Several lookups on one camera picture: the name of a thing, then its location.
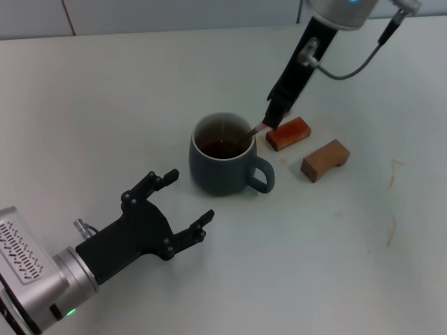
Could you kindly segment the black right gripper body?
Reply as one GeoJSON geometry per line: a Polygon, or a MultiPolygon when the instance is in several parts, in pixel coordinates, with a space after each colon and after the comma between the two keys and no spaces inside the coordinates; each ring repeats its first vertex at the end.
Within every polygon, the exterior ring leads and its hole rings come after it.
{"type": "Polygon", "coordinates": [[[312,38],[316,38],[319,41],[319,45],[316,48],[314,57],[320,61],[336,33],[336,29],[319,22],[315,18],[310,19],[292,57],[274,85],[274,98],[280,97],[288,102],[296,101],[314,72],[311,66],[304,66],[298,62],[299,53],[312,38]]]}

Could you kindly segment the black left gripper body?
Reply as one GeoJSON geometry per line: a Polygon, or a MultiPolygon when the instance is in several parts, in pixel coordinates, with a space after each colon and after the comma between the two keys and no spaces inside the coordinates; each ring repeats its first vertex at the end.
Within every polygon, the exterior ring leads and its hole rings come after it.
{"type": "Polygon", "coordinates": [[[99,284],[142,255],[156,255],[162,260],[174,256],[173,231],[155,205],[145,200],[122,205],[122,211],[114,223],[75,248],[99,284]]]}

